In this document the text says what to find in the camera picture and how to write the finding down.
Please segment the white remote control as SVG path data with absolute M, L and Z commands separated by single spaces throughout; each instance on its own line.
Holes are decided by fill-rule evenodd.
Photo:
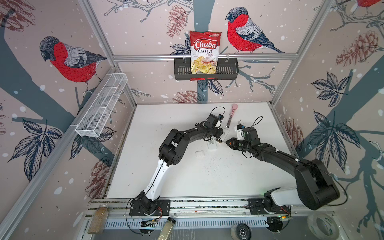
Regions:
M 215 151 L 218 148 L 216 139 L 211 137 L 207 140 L 207 146 L 209 151 Z
M 224 142 L 227 139 L 227 136 L 229 133 L 230 133 L 229 129 L 223 129 L 223 134 L 221 135 L 220 139 Z

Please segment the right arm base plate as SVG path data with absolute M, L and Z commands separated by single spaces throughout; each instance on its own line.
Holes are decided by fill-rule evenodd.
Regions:
M 277 206 L 270 199 L 248 199 L 246 209 L 251 215 L 290 215 L 289 206 Z

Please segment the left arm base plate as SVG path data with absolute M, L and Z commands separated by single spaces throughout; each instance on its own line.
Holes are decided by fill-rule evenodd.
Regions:
M 170 200 L 139 200 L 134 199 L 129 205 L 130 217 L 160 217 L 168 216 L 170 213 L 171 201 Z

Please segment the orange black screwdriver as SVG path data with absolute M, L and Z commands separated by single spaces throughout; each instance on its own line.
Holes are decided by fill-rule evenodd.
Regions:
M 218 143 L 220 143 L 220 144 L 226 144 L 226 141 L 224 142 L 224 141 L 222 141 L 222 140 L 220 140 L 220 139 L 217 139 L 217 142 Z

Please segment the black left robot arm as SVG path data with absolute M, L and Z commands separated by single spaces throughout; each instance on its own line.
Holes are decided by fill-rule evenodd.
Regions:
M 157 200 L 160 197 L 168 169 L 182 160 L 190 143 L 219 139 L 224 133 L 221 128 L 223 119 L 223 115 L 210 114 L 206 120 L 189 130 L 172 129 L 170 131 L 159 148 L 158 165 L 150 183 L 138 195 L 138 201 L 147 213 L 152 213 L 157 207 Z

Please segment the white battery cover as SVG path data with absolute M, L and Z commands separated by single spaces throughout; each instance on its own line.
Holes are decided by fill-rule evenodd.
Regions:
M 205 156 L 205 152 L 204 151 L 197 151 L 196 152 L 196 157 L 197 158 L 202 158 L 202 157 L 204 157 Z

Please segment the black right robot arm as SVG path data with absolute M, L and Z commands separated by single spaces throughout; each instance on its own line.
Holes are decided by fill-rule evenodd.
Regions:
M 274 213 L 279 207 L 290 205 L 304 205 L 315 211 L 340 197 L 338 187 L 322 161 L 299 159 L 262 143 L 253 127 L 242 129 L 242 135 L 240 140 L 237 137 L 227 140 L 226 145 L 280 168 L 296 181 L 295 188 L 275 188 L 264 194 L 266 212 Z

